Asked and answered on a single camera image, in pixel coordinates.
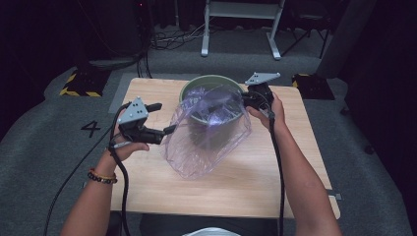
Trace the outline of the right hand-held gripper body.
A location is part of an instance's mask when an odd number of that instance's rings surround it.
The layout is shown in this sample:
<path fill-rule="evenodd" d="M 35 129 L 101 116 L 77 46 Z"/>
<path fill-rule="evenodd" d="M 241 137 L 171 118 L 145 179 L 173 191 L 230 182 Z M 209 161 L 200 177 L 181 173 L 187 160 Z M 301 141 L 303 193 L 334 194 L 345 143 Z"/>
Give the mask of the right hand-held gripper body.
<path fill-rule="evenodd" d="M 278 79 L 279 73 L 255 72 L 246 82 L 247 91 L 241 93 L 244 106 L 250 106 L 259 111 L 270 110 L 273 102 L 272 91 L 268 82 Z"/>

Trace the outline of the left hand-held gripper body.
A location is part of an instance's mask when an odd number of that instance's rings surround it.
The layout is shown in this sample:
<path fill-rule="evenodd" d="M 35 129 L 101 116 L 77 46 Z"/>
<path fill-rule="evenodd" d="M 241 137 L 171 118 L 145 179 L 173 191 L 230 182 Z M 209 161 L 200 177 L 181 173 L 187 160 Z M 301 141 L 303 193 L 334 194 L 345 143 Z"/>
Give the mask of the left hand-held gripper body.
<path fill-rule="evenodd" d="M 128 142 L 159 145 L 165 134 L 145 126 L 150 114 L 146 106 L 139 96 L 136 97 L 117 119 L 117 124 L 121 135 Z"/>

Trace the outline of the green round bin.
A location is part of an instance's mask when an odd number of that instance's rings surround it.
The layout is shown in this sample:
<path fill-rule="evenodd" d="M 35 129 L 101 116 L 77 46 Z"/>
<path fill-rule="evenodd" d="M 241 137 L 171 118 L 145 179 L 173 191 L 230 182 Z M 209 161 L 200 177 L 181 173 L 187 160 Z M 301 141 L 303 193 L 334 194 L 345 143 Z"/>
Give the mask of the green round bin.
<path fill-rule="evenodd" d="M 242 92 L 235 81 L 218 75 L 200 76 L 183 86 L 179 100 L 196 146 L 220 148 L 227 143 L 243 116 Z M 224 109 L 210 115 L 200 113 L 203 105 L 217 104 Z"/>

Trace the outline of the purple transparent plastic bag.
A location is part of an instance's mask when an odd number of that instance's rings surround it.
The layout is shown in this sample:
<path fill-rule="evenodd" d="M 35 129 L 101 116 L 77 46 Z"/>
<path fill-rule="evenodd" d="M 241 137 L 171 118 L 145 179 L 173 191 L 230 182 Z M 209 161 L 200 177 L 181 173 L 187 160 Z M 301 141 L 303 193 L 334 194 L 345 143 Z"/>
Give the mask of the purple transparent plastic bag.
<path fill-rule="evenodd" d="M 252 132 L 242 90 L 228 85 L 185 88 L 171 124 L 161 154 L 186 179 L 213 171 Z"/>

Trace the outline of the person's right hand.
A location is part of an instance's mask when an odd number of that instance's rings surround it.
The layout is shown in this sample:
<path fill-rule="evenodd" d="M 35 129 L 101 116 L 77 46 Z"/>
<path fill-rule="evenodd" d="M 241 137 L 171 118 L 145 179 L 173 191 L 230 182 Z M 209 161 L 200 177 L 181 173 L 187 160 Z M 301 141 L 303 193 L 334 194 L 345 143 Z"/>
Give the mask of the person's right hand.
<path fill-rule="evenodd" d="M 274 127 L 274 131 L 276 133 L 279 133 L 281 130 L 286 128 L 284 108 L 283 108 L 282 101 L 279 99 L 277 94 L 274 92 L 272 95 L 273 95 L 273 101 L 272 101 L 270 108 L 271 108 L 271 111 L 274 113 L 273 127 Z M 270 128 L 269 118 L 266 115 L 264 115 L 261 111 L 258 111 L 257 109 L 250 107 L 250 106 L 247 106 L 246 110 L 252 116 L 258 118 L 267 129 Z"/>

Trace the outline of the person's left hand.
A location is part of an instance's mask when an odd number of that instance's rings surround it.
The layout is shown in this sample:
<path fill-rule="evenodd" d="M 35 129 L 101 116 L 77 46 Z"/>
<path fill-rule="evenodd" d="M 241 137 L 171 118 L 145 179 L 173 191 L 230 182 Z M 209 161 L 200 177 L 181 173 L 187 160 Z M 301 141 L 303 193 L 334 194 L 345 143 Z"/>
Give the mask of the person's left hand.
<path fill-rule="evenodd" d="M 112 122 L 112 133 L 110 136 L 110 142 L 115 145 L 120 145 L 115 149 L 116 154 L 121 161 L 127 159 L 132 153 L 139 150 L 149 151 L 149 145 L 145 143 L 129 143 L 121 134 L 119 130 L 119 125 L 117 124 L 117 119 L 119 116 L 116 116 L 115 120 Z M 108 168 L 115 168 L 116 161 L 111 156 L 111 152 L 107 149 L 100 161 Z"/>

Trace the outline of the black yellow striped floor ramp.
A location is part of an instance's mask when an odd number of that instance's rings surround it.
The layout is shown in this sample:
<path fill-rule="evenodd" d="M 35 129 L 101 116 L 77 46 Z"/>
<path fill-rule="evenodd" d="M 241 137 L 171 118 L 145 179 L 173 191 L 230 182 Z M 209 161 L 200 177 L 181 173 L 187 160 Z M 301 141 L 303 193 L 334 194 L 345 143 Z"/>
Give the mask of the black yellow striped floor ramp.
<path fill-rule="evenodd" d="M 316 74 L 296 74 L 292 76 L 291 81 L 303 99 L 334 100 L 328 81 Z"/>
<path fill-rule="evenodd" d="M 110 71 L 75 70 L 60 91 L 60 95 L 101 97 L 110 76 Z"/>

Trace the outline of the black chair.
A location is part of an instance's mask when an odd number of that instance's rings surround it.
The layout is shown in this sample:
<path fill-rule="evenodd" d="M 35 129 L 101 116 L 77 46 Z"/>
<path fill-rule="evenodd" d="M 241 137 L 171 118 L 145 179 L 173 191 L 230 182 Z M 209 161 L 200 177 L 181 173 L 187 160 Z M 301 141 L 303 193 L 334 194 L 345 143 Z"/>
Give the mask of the black chair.
<path fill-rule="evenodd" d="M 322 58 L 328 42 L 331 23 L 330 12 L 325 5 L 318 0 L 290 0 L 289 12 L 291 16 L 290 29 L 295 41 L 281 55 L 285 55 L 315 30 L 323 40 L 319 56 Z"/>

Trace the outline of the person's dark trousers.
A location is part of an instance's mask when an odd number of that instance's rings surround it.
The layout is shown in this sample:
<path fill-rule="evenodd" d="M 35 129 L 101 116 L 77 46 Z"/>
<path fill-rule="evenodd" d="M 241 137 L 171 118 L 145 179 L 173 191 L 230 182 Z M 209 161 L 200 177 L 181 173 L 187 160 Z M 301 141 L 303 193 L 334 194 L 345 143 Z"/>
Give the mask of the person's dark trousers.
<path fill-rule="evenodd" d="M 144 214 L 140 230 L 142 236 L 183 236 L 206 227 L 219 227 L 240 236 L 277 236 L 273 219 Z"/>

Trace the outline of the grey pillar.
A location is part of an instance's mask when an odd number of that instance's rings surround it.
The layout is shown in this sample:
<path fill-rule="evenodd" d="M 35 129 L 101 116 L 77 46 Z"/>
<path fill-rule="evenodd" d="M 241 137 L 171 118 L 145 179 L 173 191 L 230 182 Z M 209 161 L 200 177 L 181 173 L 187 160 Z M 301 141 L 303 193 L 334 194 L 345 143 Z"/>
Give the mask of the grey pillar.
<path fill-rule="evenodd" d="M 334 36 L 317 68 L 325 79 L 337 78 L 367 24 L 377 0 L 350 0 Z"/>

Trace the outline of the person's white shirt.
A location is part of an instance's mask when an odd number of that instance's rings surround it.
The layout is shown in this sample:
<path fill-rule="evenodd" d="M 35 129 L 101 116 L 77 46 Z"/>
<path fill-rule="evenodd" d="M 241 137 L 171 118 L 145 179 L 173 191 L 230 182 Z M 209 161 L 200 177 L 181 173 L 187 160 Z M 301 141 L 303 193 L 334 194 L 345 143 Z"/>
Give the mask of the person's white shirt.
<path fill-rule="evenodd" d="M 219 227 L 206 227 L 183 236 L 240 236 L 239 234 Z"/>

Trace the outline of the white metal stand frame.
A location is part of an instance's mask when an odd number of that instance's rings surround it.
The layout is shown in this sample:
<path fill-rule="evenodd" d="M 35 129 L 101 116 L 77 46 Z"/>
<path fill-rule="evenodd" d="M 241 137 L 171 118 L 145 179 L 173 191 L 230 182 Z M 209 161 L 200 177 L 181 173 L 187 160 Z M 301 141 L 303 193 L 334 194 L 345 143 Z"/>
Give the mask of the white metal stand frame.
<path fill-rule="evenodd" d="M 213 18 L 240 18 L 273 20 L 271 31 L 267 33 L 267 40 L 272 57 L 275 60 L 281 59 L 281 53 L 275 42 L 278 24 L 282 15 L 286 0 L 277 0 L 277 3 L 242 3 L 242 2 L 219 2 L 206 0 L 205 6 L 205 28 L 202 41 L 201 55 L 209 55 L 209 21 Z"/>

